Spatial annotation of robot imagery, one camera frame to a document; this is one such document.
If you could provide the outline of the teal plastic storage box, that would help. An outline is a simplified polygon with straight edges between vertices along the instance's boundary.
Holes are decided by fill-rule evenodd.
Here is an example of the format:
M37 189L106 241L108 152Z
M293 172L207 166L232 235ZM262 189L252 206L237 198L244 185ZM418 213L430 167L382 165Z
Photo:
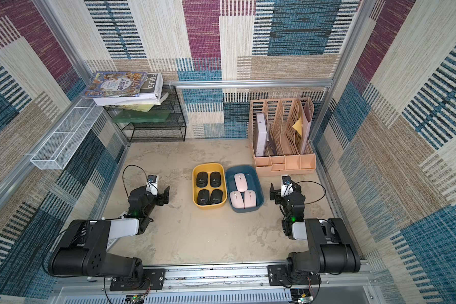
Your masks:
M248 183L248 190L253 190L254 192L256 192L257 206L255 208L235 209L232 207L229 194L231 191L237 191L235 180L234 180L234 175L237 173L244 173L244 175L246 177L246 181ZM236 213L241 214L241 213L247 213L247 212L254 212L263 205L265 198L263 196L262 187L261 187L259 178L253 167L251 167L249 165L239 165L239 166L231 167L225 172L225 179L227 182L227 193L228 193L228 197L229 197L230 206Z

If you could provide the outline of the pink mouse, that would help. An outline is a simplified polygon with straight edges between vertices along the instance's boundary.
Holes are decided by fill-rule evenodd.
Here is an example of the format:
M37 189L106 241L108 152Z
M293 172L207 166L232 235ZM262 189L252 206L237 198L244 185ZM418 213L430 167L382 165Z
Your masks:
M244 193L245 191L248 190L248 183L246 181L246 177L245 177L244 173L235 174L234 180L235 180L235 184L236 184L236 189L239 192Z
M244 199L241 192L231 191L229 196L233 208L244 209Z
M253 190L244 192L244 208L255 208L257 206L257 195Z

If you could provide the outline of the black mouse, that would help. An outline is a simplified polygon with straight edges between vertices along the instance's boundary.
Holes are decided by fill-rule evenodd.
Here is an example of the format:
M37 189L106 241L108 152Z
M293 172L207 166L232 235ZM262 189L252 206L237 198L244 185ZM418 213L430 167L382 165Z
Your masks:
M220 189L214 189L210 195L210 205L217 205L223 202L224 192Z
M220 172L215 171L210 173L210 186L213 188L221 187L222 175Z
M200 206L206 206L210 204L210 191L202 189L198 192L197 204Z
M196 186L199 188L204 188L208 184L208 173L199 172L196 176Z

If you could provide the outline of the yellow plastic storage box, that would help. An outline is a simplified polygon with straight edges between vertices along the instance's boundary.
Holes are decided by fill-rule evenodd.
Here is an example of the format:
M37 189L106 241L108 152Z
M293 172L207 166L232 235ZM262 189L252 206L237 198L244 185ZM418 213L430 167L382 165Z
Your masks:
M215 172L215 171L218 171L221 173L222 175L222 185L221 187L218 187L218 188L213 188L210 186L210 173L211 172ZM196 176L199 172L207 172L208 173L208 184L206 187L204 188L199 188L196 186ZM217 205L206 205L206 206L200 206L197 204L197 197L198 197L198 192L202 189L207 189L210 191L210 195L211 195L211 192L214 190L214 189L220 189L224 192L224 197L223 197L223 202L217 204ZM227 197L228 197L228 194L227 194L227 184L226 184L226 179L225 179L225 170L224 170L224 167L220 164L220 163L204 163L204 164L201 164L201 165L198 165L196 166L194 169L193 169L193 202L194 204L200 208L200 209L215 209L215 208L220 208L222 206L225 205L226 201L227 201Z

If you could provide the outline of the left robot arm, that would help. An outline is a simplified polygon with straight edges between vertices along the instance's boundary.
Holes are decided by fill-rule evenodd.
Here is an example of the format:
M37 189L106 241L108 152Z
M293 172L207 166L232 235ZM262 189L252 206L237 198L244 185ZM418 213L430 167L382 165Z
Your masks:
M170 188L154 195L150 186L136 188L128 197L129 210L119 219L74 220L64 231L48 261L54 277L112 278L111 291L147 289L151 279L140 258L108 253L112 239L142 235L156 206L169 202Z

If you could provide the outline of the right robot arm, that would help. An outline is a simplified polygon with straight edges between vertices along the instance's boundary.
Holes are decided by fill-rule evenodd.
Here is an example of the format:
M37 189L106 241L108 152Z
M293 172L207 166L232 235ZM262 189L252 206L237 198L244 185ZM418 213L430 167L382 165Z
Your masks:
M291 252L284 268L269 274L279 285L320 283L321 273L337 276L360 271L360 256L342 219L306 219L305 196L295 182L284 183L281 189L271 185L269 194L281 210L284 235L308 245L304 252Z

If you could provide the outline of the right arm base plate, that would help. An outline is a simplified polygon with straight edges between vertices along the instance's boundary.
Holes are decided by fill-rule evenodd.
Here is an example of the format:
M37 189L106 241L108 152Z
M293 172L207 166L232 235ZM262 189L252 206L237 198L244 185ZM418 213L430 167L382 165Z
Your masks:
M271 286L285 286L288 288L294 285L321 283L321 278L317 273L289 271L285 264L269 264L267 273Z

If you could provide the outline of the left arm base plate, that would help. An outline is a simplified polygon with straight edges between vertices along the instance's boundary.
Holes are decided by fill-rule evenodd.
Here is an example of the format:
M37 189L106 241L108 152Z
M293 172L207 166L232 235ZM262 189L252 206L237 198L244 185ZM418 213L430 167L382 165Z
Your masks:
M133 277L114 277L109 291L161 290L164 284L166 269L143 269L141 275Z

